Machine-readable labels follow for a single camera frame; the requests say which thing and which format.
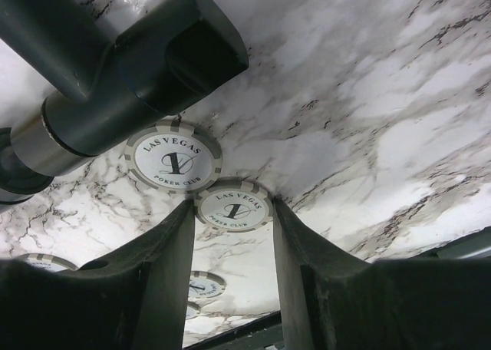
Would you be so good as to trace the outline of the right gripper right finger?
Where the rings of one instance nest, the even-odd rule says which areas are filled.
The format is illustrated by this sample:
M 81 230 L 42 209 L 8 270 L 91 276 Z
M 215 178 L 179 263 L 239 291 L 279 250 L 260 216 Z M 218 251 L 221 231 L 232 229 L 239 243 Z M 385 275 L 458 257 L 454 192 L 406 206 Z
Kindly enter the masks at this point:
M 273 203 L 273 243 L 288 349 L 488 349 L 490 262 L 369 263 Z

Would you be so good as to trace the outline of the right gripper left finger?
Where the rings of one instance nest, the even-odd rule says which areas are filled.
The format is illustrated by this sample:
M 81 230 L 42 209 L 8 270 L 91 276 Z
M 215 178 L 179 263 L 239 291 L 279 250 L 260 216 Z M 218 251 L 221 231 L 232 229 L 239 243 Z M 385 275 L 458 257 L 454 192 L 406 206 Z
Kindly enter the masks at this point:
M 180 349 L 195 220 L 182 202 L 154 228 L 76 271 L 1 262 L 3 349 Z

